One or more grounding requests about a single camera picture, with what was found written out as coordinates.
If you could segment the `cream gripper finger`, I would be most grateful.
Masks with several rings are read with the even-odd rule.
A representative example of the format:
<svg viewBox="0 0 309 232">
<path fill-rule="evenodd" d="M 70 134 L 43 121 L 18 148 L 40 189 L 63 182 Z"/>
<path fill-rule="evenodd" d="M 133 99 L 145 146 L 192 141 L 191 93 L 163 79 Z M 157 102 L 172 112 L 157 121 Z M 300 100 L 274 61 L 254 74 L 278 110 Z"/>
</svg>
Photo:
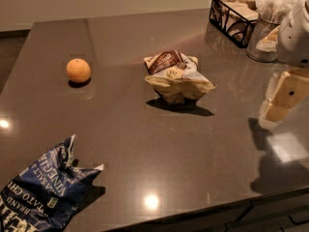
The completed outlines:
<svg viewBox="0 0 309 232">
<path fill-rule="evenodd" d="M 278 106 L 292 109 L 309 95 L 309 71 L 291 68 L 275 72 L 269 81 L 266 98 Z"/>
<path fill-rule="evenodd" d="M 291 112 L 289 108 L 263 101 L 260 108 L 259 125 L 264 130 L 275 129 Z"/>
</svg>

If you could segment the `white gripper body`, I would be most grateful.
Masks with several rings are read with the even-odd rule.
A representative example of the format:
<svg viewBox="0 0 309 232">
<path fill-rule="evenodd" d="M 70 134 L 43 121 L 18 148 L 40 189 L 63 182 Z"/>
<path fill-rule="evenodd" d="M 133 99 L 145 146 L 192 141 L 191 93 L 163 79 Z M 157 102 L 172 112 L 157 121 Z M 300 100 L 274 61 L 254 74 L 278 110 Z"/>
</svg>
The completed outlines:
<svg viewBox="0 0 309 232">
<path fill-rule="evenodd" d="M 298 0 L 282 20 L 277 37 L 277 57 L 293 66 L 309 66 L 309 0 Z"/>
</svg>

